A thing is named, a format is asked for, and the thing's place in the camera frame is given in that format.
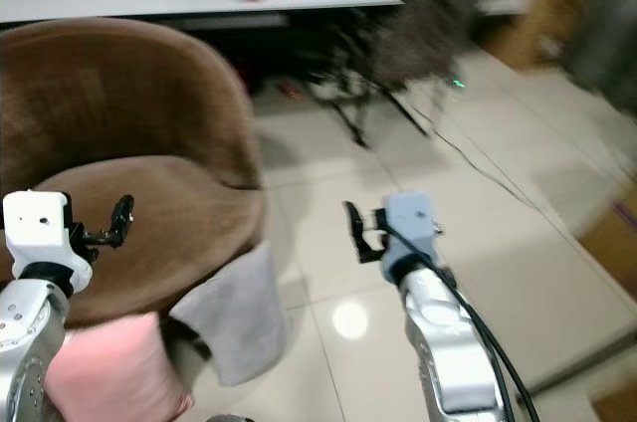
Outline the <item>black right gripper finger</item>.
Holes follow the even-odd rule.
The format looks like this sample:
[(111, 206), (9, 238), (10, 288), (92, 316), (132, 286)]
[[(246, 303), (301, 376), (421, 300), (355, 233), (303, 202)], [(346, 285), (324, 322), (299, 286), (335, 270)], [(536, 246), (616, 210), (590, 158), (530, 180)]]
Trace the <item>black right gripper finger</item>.
[(350, 237), (355, 246), (356, 258), (359, 264), (370, 262), (370, 245), (364, 239), (364, 219), (362, 212), (356, 208), (353, 202), (344, 202), (344, 209), (349, 226)]

